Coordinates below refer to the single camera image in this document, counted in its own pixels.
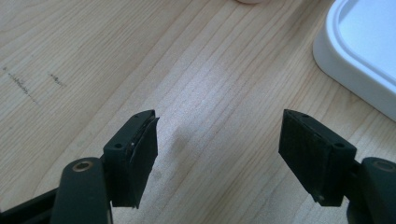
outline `wooden table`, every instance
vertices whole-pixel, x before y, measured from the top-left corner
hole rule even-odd
[[[159,157],[115,223],[347,223],[277,153],[284,108],[396,161],[396,123],[325,75],[312,43],[332,1],[1,1],[0,206],[56,188],[155,109]]]

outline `white plastic container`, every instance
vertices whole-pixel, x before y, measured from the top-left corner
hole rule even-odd
[[[314,42],[330,77],[396,121],[396,0],[336,0]]]

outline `black plastic part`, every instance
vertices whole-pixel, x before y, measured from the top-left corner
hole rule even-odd
[[[154,110],[131,117],[104,147],[107,185],[114,207],[138,208],[158,155]]]
[[[57,189],[33,198],[0,214],[0,223],[50,223]]]
[[[84,158],[64,168],[50,223],[112,223],[100,159]]]
[[[341,205],[344,179],[356,151],[347,140],[317,120],[285,109],[279,154],[320,205]]]
[[[375,223],[396,223],[396,164],[365,158],[359,181]]]

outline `wood grain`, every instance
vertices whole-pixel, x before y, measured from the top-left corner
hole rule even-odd
[[[159,157],[115,223],[347,223],[277,154],[284,108],[396,161],[396,123],[326,76],[312,42],[330,1],[1,1],[0,207],[56,188],[155,109]]]

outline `white tray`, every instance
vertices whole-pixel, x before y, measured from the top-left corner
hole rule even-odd
[[[336,0],[314,42],[330,77],[396,120],[396,0]]]

